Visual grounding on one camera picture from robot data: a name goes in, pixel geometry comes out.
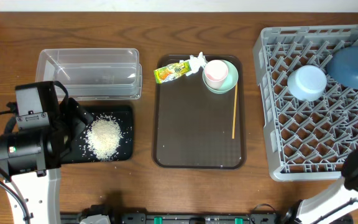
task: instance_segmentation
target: cup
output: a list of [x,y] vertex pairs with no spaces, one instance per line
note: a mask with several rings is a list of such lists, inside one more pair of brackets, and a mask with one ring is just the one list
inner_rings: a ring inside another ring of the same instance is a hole
[[224,62],[221,60],[212,60],[208,62],[204,68],[205,82],[209,87],[217,90],[223,85],[228,72],[229,68]]
[[288,90],[298,100],[314,101],[323,95],[327,85],[324,72],[315,66],[305,65],[294,71],[287,81]]

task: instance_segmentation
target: pile of rice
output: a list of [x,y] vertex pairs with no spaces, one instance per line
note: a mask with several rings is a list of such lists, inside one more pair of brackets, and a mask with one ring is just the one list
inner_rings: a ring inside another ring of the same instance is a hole
[[119,147],[121,129],[113,116],[99,115],[86,131],[88,150],[101,161],[109,160]]

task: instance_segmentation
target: clear plastic container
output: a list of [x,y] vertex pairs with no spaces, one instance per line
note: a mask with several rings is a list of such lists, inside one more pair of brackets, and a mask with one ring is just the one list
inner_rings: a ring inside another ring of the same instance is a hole
[[[136,49],[47,49],[41,51],[36,82],[60,81],[76,100],[136,100],[142,67]],[[64,92],[56,88],[59,100]]]

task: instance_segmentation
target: white wall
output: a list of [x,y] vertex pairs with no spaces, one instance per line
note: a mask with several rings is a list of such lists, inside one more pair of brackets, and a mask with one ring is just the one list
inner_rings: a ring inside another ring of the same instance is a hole
[[0,0],[0,11],[358,12],[358,0]]

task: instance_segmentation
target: white crumpled tissue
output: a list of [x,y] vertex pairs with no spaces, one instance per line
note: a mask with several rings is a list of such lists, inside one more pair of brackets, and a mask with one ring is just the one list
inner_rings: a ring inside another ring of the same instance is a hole
[[198,57],[194,57],[190,55],[189,61],[191,71],[186,73],[186,76],[189,76],[191,74],[196,74],[198,70],[200,70],[200,67],[205,68],[205,65],[208,63],[205,59],[205,56],[203,55],[203,52],[200,52],[198,54]]

